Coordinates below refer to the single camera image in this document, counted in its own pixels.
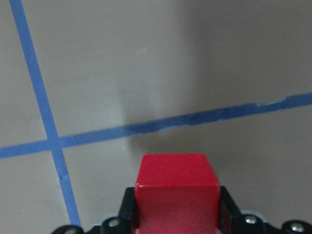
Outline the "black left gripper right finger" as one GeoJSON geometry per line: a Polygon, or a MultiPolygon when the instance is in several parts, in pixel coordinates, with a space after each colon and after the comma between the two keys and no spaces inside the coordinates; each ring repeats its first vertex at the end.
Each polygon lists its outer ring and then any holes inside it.
{"type": "Polygon", "coordinates": [[[241,232],[243,214],[225,186],[220,187],[219,230],[221,232],[241,232]]]}

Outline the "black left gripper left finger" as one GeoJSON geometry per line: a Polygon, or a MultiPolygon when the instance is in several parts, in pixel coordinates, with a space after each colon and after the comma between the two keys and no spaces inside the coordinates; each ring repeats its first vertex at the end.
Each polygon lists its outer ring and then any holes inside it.
{"type": "Polygon", "coordinates": [[[125,189],[118,216],[129,221],[133,228],[139,227],[138,205],[134,187],[125,189]]]}

